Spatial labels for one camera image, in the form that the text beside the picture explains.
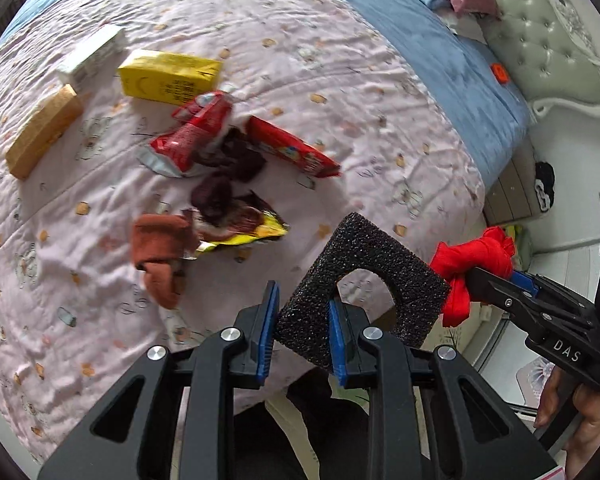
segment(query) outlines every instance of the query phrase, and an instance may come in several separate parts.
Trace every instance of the yellow box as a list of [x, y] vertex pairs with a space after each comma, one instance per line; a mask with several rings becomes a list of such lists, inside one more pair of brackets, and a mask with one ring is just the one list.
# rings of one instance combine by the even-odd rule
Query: yellow box
[[183, 105], [216, 88], [221, 61], [134, 50], [118, 68], [124, 93], [172, 105]]
[[82, 102], [71, 85], [64, 85], [40, 104], [7, 151], [9, 173], [25, 180], [46, 150], [82, 112]]

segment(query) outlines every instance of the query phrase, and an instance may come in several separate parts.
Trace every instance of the rust orange cloth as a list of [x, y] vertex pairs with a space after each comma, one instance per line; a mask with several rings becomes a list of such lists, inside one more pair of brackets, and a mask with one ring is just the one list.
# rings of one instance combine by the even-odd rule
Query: rust orange cloth
[[184, 251], [195, 251], [199, 240], [191, 220], [180, 215], [142, 215], [133, 226], [132, 261], [144, 270], [144, 285], [160, 306], [172, 309], [178, 303], [171, 261]]
[[480, 267], [508, 280], [513, 273], [511, 257], [515, 253], [513, 240], [499, 227], [489, 227], [477, 240], [454, 247], [440, 242], [430, 267], [451, 286], [442, 308], [442, 326], [458, 326], [469, 317], [471, 298], [464, 273]]

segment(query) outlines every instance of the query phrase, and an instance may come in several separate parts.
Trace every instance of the human hand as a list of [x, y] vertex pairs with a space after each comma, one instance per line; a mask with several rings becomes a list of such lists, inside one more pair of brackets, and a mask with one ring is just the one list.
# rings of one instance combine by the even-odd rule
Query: human hand
[[[546, 382], [534, 422], [535, 428], [547, 425], [557, 412], [560, 404], [558, 385], [563, 375], [564, 371], [555, 367]], [[567, 452], [565, 473], [568, 480], [575, 478], [600, 446], [600, 392], [581, 384], [573, 394], [573, 405], [584, 420], [564, 446]]]

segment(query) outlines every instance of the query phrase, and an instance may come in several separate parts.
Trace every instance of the white box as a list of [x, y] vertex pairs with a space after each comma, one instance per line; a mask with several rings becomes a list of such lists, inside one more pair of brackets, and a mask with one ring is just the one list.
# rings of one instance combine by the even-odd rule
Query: white box
[[112, 54], [126, 47], [125, 31], [117, 25], [104, 25], [100, 30], [82, 40], [56, 68], [58, 79], [71, 85], [80, 94], [87, 79], [101, 69]]

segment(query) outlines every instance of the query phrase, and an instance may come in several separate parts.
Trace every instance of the red wrapper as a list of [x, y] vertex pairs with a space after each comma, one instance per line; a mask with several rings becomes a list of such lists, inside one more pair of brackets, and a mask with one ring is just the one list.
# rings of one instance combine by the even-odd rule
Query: red wrapper
[[261, 150], [291, 161], [304, 173], [317, 178], [340, 174], [340, 165], [335, 161], [267, 121], [251, 116], [245, 131], [249, 140]]
[[187, 173], [197, 154], [222, 141], [228, 131], [232, 107], [224, 92], [199, 95], [179, 109], [186, 109], [189, 119], [175, 131], [156, 137], [149, 146], [157, 155], [170, 159], [179, 171]]

